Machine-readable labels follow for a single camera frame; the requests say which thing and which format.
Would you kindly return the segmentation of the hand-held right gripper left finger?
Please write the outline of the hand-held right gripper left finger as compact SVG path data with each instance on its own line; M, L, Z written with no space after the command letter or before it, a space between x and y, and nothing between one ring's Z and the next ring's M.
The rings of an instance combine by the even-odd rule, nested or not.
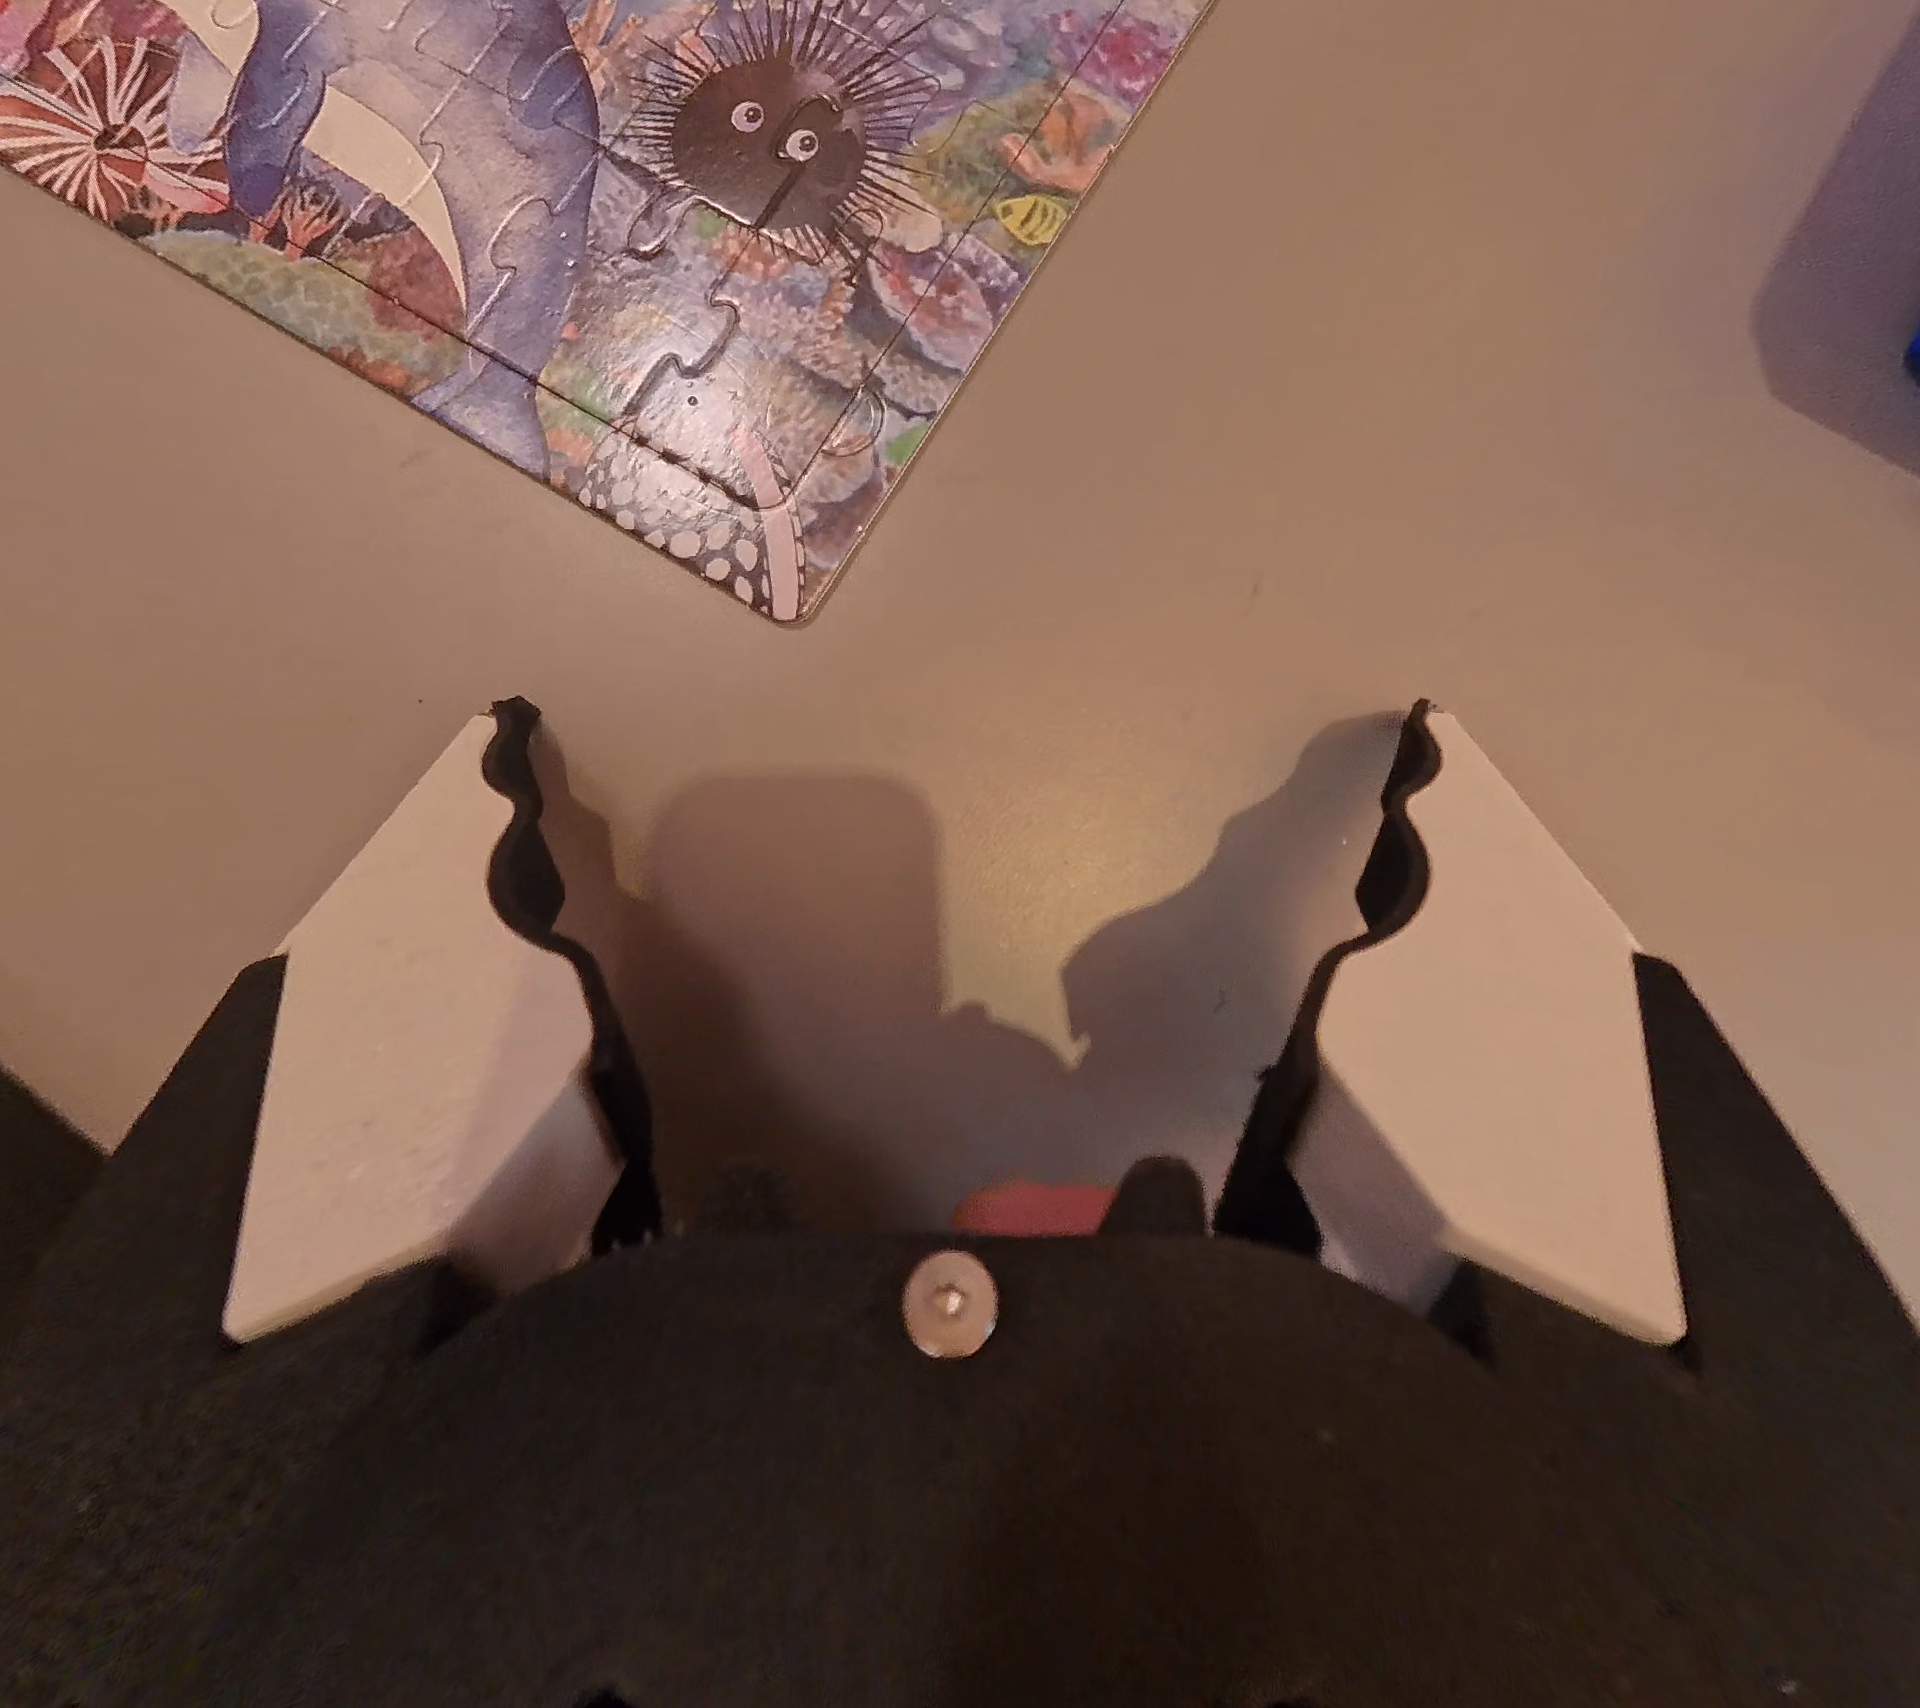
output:
M476 717L278 947L232 1344L414 1264L520 1293L662 1235L634 1046L560 930L540 724Z

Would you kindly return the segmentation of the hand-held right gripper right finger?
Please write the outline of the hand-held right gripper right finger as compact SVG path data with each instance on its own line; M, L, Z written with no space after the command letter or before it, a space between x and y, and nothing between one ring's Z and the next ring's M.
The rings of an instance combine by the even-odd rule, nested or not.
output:
M1432 1314L1475 1267L1627 1338L1690 1329L1640 947L1460 724L1419 701L1217 1235Z

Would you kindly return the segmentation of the sea animals jigsaw puzzle board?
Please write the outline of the sea animals jigsaw puzzle board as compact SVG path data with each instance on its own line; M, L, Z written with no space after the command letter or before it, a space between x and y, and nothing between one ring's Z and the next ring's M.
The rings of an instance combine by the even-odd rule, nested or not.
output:
M5 0L5 162L803 622L1217 0Z

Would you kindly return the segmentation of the person's right hand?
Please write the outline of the person's right hand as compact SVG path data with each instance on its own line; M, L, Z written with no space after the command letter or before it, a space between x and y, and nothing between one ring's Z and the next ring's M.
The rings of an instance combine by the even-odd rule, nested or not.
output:
M963 1194L950 1218L963 1237L1088 1237L1103 1225L1116 1187L1003 1178Z

